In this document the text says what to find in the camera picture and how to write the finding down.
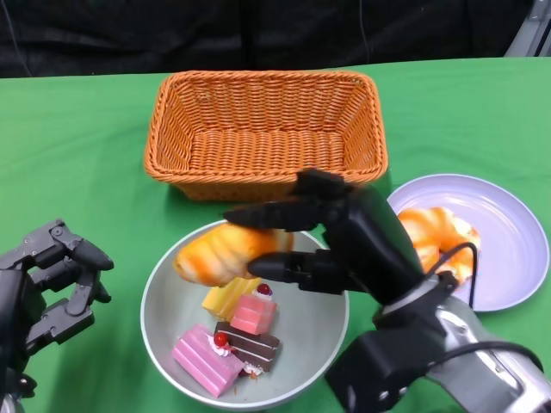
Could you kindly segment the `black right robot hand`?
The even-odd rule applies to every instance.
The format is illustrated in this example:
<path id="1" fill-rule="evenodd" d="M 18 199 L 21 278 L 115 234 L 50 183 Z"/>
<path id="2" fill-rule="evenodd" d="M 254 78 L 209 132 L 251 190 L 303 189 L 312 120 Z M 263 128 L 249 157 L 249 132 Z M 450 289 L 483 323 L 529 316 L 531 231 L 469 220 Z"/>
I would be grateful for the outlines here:
<path id="1" fill-rule="evenodd" d="M 294 283 L 308 292 L 370 294 L 379 304 L 403 299 L 425 272 L 394 210 L 372 186 L 356 188 L 332 173 L 298 172 L 283 199 L 226 211 L 228 222 L 255 230 L 310 231 L 323 226 L 324 250 L 265 253 L 248 271 L 265 280 Z"/>

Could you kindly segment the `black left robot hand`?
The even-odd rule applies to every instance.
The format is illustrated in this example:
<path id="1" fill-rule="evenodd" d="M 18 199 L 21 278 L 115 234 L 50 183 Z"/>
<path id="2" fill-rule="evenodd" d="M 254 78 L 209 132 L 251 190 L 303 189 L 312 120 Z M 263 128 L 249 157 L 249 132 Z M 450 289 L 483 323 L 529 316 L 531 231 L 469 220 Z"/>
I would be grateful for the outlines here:
<path id="1" fill-rule="evenodd" d="M 31 355 L 90 327 L 93 302 L 111 300 L 101 272 L 114 267 L 61 219 L 1 255 L 1 368 L 21 373 Z"/>

